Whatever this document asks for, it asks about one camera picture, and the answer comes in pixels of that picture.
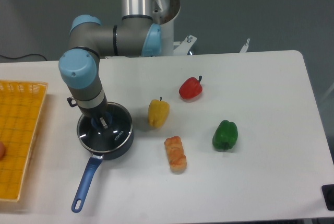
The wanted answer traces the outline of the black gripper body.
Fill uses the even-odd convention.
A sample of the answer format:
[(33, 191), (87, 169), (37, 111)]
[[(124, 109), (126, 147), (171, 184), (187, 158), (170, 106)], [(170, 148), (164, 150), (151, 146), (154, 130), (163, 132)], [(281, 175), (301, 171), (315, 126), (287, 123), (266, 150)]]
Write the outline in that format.
[(71, 107), (78, 106), (84, 116), (97, 120), (104, 117), (108, 107), (106, 96), (68, 97), (67, 102)]

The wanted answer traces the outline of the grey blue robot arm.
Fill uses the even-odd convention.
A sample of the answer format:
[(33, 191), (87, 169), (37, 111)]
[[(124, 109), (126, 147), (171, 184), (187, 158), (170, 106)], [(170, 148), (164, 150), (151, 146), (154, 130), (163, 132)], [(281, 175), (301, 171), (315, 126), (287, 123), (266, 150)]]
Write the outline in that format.
[(74, 19), (69, 50), (59, 59), (61, 77), (82, 114), (94, 127), (108, 128), (107, 99), (99, 77), (99, 62), (107, 56), (158, 56), (161, 27), (153, 21), (153, 0), (122, 0), (120, 25), (103, 26), (90, 15)]

